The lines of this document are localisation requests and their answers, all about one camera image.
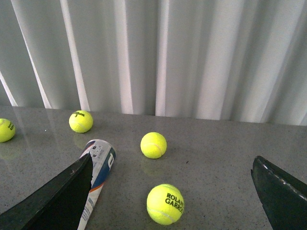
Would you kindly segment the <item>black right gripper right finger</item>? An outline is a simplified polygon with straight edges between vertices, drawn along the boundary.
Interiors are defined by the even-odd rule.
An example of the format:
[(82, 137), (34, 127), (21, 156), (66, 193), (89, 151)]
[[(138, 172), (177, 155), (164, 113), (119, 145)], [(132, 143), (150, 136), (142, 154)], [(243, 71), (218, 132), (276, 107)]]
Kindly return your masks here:
[(274, 230), (307, 228), (307, 185), (262, 156), (253, 162), (251, 177)]

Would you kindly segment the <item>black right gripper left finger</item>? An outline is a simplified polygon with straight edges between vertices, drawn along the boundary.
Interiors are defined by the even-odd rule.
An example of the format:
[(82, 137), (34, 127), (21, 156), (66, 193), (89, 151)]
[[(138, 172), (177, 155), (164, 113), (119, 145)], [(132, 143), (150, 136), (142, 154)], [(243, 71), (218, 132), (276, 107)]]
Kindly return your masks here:
[(85, 154), (0, 216), (2, 230), (76, 230), (91, 188), (93, 162)]

